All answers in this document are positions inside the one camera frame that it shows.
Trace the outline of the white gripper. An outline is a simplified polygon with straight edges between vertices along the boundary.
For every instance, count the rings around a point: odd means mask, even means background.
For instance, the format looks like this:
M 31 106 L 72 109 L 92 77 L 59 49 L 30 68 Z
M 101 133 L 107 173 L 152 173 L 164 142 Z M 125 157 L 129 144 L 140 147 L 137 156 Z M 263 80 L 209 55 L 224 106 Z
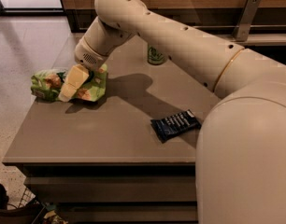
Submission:
M 89 70 L 98 70 L 107 60 L 107 56 L 100 55 L 91 49 L 84 37 L 77 43 L 74 54 L 75 61 L 79 64 L 73 65 L 65 77 L 58 96 L 63 102 L 68 102 L 73 98 L 89 77 Z

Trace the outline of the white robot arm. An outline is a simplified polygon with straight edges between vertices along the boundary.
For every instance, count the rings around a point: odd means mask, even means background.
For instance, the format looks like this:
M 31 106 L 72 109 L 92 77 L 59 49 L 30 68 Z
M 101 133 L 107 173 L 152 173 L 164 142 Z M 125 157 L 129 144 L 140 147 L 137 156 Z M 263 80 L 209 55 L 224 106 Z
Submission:
M 140 0 L 94 0 L 75 59 L 98 69 L 137 35 L 214 92 L 196 145 L 200 224 L 286 224 L 286 65 L 167 19 Z

